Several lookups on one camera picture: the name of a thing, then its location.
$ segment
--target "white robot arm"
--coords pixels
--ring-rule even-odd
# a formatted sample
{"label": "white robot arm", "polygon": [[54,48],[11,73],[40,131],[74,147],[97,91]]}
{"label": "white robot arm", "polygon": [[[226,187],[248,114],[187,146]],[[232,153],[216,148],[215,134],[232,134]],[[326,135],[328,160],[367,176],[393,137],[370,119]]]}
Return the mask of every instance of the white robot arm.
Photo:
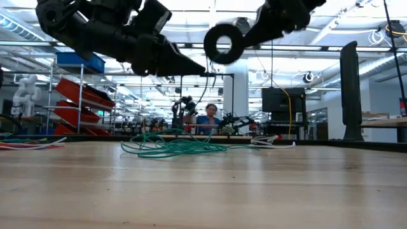
{"label": "white robot arm", "polygon": [[33,116],[34,101],[41,100],[41,89],[36,87],[37,76],[19,80],[18,90],[13,97],[12,115]]}

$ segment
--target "ceiling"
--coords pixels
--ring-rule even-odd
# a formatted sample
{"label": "ceiling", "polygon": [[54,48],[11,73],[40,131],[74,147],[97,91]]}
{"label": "ceiling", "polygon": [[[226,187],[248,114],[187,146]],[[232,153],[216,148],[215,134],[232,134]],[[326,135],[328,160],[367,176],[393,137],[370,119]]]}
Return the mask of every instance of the ceiling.
{"label": "ceiling", "polygon": [[[264,3],[264,0],[161,0],[160,2],[173,12],[171,20],[162,32],[170,41],[203,43],[208,29],[219,22],[232,22],[234,18],[247,17],[249,22],[253,23],[256,18],[256,10]],[[288,34],[284,38],[273,41],[273,44],[344,46],[351,41],[357,41],[359,46],[389,47],[390,39],[388,37],[382,38],[382,32],[374,32],[379,26],[387,25],[382,0],[363,1],[366,4],[362,8],[354,7],[356,2],[361,2],[361,0],[328,0],[324,6],[312,12],[312,20],[307,30]],[[401,24],[406,26],[407,14],[405,8],[401,7],[405,5],[405,0],[387,0],[387,2],[391,19],[400,20]],[[0,6],[0,15],[12,17],[41,40],[52,40],[39,28],[34,11],[36,1],[0,0]],[[0,27],[0,40],[24,41],[25,39]],[[407,47],[407,42],[403,37],[397,38],[395,42],[398,47]],[[182,49],[181,51],[194,61],[206,66],[206,58],[202,49]],[[252,115],[258,114],[261,110],[261,99],[258,99],[260,98],[259,87],[271,85],[269,78],[271,72],[273,72],[273,80],[280,86],[306,87],[307,85],[302,82],[302,76],[309,71],[318,76],[318,80],[321,81],[325,77],[327,80],[332,77],[332,75],[325,74],[327,69],[339,71],[338,53],[274,51],[273,60],[271,54],[271,51],[254,52],[252,50],[247,50],[244,54],[244,57],[248,59],[249,93],[252,97],[249,107]],[[359,60],[361,63],[374,61],[386,55],[386,53],[376,52],[360,53]],[[55,58],[55,54],[51,50],[0,46],[0,62],[12,71],[49,71],[53,58]],[[106,61],[106,71],[114,73],[114,76],[108,76],[103,80],[123,84],[124,87],[120,89],[124,95],[120,98],[120,100],[124,100],[122,106],[135,107],[131,109],[132,111],[124,110],[126,114],[123,115],[169,116],[171,101],[179,96],[175,93],[175,89],[181,81],[180,76],[174,78],[175,83],[169,83],[169,80],[155,76],[145,78],[126,76],[126,74],[131,73],[130,64],[121,64],[109,57],[103,58]],[[220,73],[225,72],[225,66],[215,64],[214,69]],[[386,72],[372,77],[379,80],[394,73],[394,69],[388,69]],[[101,78],[88,77],[87,80],[93,83],[94,81],[100,82]],[[387,80],[383,83],[397,83],[397,81]],[[188,76],[183,78],[183,84],[189,85],[184,87],[183,95],[192,95],[198,100],[204,92],[206,79],[199,76]],[[213,79],[210,79],[208,84],[210,89],[206,91],[203,97],[201,109],[208,102],[217,102],[222,108],[223,99],[218,94],[219,88],[223,86],[222,77],[217,77],[214,87],[212,87]],[[141,98],[143,102],[134,103],[130,98],[134,96]]]}

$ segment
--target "metal shelving rack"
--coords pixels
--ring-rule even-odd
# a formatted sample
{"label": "metal shelving rack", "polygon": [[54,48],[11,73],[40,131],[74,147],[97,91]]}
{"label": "metal shelving rack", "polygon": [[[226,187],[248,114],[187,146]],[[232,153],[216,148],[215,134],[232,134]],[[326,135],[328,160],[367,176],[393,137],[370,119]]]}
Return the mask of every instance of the metal shelving rack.
{"label": "metal shelving rack", "polygon": [[[53,72],[54,72],[54,67],[80,67],[81,71],[80,71],[80,78],[79,78],[79,102],[78,102],[78,107],[77,108],[70,108],[70,107],[64,107],[64,106],[51,106],[51,96],[52,96],[52,80],[53,80]],[[98,123],[87,123],[87,122],[83,122],[81,121],[81,112],[82,112],[82,102],[85,102],[87,104],[92,104],[94,106],[94,108],[102,108],[102,109],[111,109],[113,113],[116,113],[116,106],[112,109],[110,107],[107,107],[105,105],[102,104],[98,104],[96,102],[93,101],[89,101],[86,99],[82,98],[82,93],[83,93],[83,77],[84,77],[84,73],[85,73],[85,69],[87,71],[92,71],[89,68],[86,68],[85,65],[81,64],[80,66],[76,66],[76,65],[52,65],[51,67],[51,72],[50,72],[50,86],[48,88],[48,106],[44,107],[45,109],[47,109],[47,116],[46,116],[46,133],[48,134],[49,128],[50,128],[50,115],[51,115],[51,111],[55,110],[55,109],[75,109],[78,110],[78,126],[77,128],[77,134],[80,134],[80,130],[81,127],[88,127],[88,128],[100,128],[100,129],[104,129],[104,130],[113,130],[113,135],[114,135],[114,123],[116,121],[116,116],[114,115],[114,120],[112,122],[112,124],[110,125],[101,125]],[[116,103],[116,93],[117,93],[117,85],[114,85],[114,103]],[[62,119],[62,121],[64,121],[64,123],[69,124],[69,122],[67,122],[66,120]]]}

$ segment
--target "black ring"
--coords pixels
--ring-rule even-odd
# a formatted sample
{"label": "black ring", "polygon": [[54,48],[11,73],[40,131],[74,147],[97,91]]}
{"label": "black ring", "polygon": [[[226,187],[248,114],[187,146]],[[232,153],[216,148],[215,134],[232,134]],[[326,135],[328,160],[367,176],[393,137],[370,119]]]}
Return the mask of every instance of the black ring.
{"label": "black ring", "polygon": [[[218,39],[227,36],[231,40],[231,48],[228,53],[221,53],[216,48]],[[218,64],[231,64],[238,60],[244,51],[242,32],[230,24],[219,24],[211,28],[203,40],[203,48],[206,56]]]}

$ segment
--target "white column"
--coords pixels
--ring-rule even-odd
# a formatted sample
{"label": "white column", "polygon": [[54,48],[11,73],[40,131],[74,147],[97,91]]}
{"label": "white column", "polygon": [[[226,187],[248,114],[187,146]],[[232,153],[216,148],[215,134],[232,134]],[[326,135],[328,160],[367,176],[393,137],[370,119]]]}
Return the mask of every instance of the white column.
{"label": "white column", "polygon": [[[226,67],[227,74],[235,75],[234,89],[234,116],[249,115],[249,72],[247,70],[247,59],[240,59]],[[233,79],[229,76],[223,77],[223,108],[232,112]],[[249,132],[249,127],[242,127],[241,134]]]}

